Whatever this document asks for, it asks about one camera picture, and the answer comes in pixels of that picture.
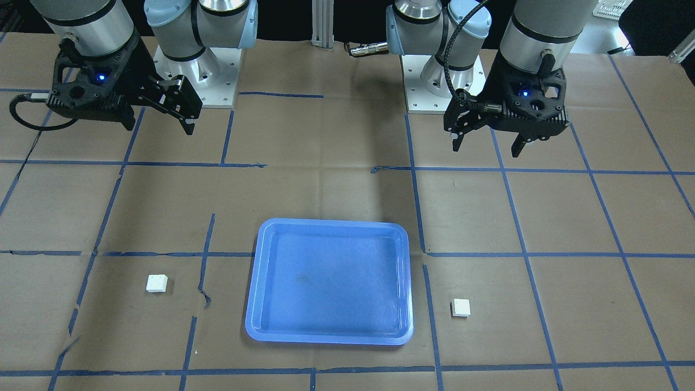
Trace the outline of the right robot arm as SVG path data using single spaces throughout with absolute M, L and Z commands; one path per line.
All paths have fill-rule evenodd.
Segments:
M 223 54 L 254 46 L 256 1 L 146 1 L 147 24 L 163 60 L 149 54 L 122 1 L 32 1 L 60 38 L 52 87 L 17 96 L 43 103 L 68 122 L 119 122 L 136 126 L 134 106 L 149 106 L 179 121 L 191 135 L 212 89 L 229 85 L 231 65 Z

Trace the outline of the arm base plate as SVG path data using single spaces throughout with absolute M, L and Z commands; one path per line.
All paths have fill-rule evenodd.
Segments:
M 407 112 L 444 114 L 452 99 L 444 68 L 432 55 L 402 55 L 400 59 Z M 464 89 L 472 96 L 480 94 L 486 82 L 480 56 L 467 70 L 451 70 L 450 81 L 455 89 Z
M 154 64 L 164 79 L 184 75 L 191 82 L 204 108 L 233 109 L 244 51 L 236 48 L 207 48 L 193 60 L 168 59 L 161 46 L 156 48 Z

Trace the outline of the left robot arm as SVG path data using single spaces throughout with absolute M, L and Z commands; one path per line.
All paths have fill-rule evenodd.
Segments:
M 436 87 L 450 96 L 443 116 L 458 151 L 484 126 L 514 132 L 513 157 L 536 140 L 558 136 L 570 122 L 563 63 L 592 15 L 594 1 L 518 1 L 489 76 L 479 94 L 453 82 L 472 69 L 493 17 L 484 1 L 395 1 L 386 12 L 387 44 L 397 55 L 432 55 L 442 75 Z

